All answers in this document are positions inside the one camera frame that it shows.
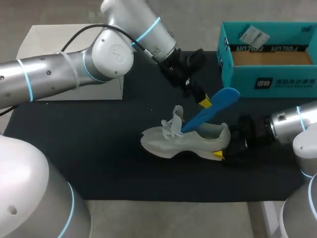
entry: shoe sole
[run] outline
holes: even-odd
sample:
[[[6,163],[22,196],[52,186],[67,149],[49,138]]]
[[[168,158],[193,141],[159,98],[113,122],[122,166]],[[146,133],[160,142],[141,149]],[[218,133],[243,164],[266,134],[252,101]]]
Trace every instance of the shoe sole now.
[[[143,146],[144,149],[149,151],[151,154],[154,154],[156,156],[159,156],[159,157],[165,158],[165,159],[171,159],[175,155],[177,155],[180,152],[184,151],[184,150],[182,150],[182,151],[176,151],[175,153],[163,153],[163,152],[158,152],[158,151],[151,150],[151,149],[147,148],[144,145],[142,145],[142,146]],[[199,152],[192,151],[192,152],[194,152],[196,155],[198,155],[199,157],[204,158],[204,159],[216,160],[216,161],[221,161],[222,160],[222,158],[216,157],[212,152],[206,152],[206,151],[199,151]]]

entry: black cable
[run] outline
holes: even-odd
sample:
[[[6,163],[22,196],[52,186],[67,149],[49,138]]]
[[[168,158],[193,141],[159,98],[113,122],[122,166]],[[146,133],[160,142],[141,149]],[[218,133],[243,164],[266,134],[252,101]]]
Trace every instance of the black cable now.
[[[5,110],[4,112],[0,113],[0,117],[2,117],[3,115],[5,115],[5,114],[11,112],[12,110],[16,109],[18,106],[19,106],[19,105],[13,106],[13,107],[11,107],[11,108]]]
[[[70,38],[70,40],[66,43],[66,45],[63,47],[63,49],[61,50],[62,52],[66,50],[66,48],[70,45],[70,43],[72,43],[75,38],[77,36],[79,36],[82,32],[90,29],[90,28],[94,28],[94,27],[106,27],[106,28],[110,28],[112,30],[118,31],[121,34],[125,35],[126,37],[128,37],[132,42],[134,42],[141,50],[145,51],[146,49],[139,43],[137,42],[134,38],[132,38],[128,33],[126,33],[125,31],[123,31],[122,29],[115,27],[115,26],[111,26],[108,24],[93,24],[93,25],[89,25],[84,27],[83,29],[79,30],[72,38]]]

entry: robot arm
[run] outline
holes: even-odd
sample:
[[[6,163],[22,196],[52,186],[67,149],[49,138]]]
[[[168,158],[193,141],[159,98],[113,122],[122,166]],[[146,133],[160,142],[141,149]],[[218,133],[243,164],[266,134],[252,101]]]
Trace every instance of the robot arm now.
[[[205,62],[202,50],[184,56],[176,40],[144,0],[104,0],[107,23],[136,39],[162,73],[197,103],[208,98],[190,77]],[[136,46],[123,34],[104,28],[79,52],[45,55],[0,64],[0,109],[53,96],[80,86],[102,84],[126,74]]]
[[[241,116],[231,133],[238,135],[230,142],[224,152],[226,158],[238,159],[248,157],[248,151],[259,148],[275,141],[280,144],[293,143],[295,154],[300,157],[311,147],[300,149],[300,141],[311,135],[317,129],[317,101],[301,106],[289,108],[268,117],[252,119],[250,116]]]

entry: white label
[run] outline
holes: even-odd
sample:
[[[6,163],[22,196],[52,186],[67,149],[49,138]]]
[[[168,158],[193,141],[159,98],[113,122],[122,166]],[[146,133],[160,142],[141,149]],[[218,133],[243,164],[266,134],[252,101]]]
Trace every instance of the white label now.
[[[247,43],[250,46],[253,46],[256,49],[259,49],[262,45],[267,42],[269,39],[269,35],[255,28],[254,26],[250,26],[247,31],[240,37],[240,41]]]

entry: shoe heel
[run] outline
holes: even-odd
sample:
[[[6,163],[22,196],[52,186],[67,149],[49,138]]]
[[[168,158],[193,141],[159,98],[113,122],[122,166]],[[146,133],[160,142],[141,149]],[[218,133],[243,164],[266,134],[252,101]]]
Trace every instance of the shoe heel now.
[[[215,156],[212,152],[207,152],[207,151],[200,151],[200,152],[196,152],[194,151],[195,154],[197,154],[199,157],[208,159],[208,160],[217,160],[217,161],[221,161],[222,158]]]

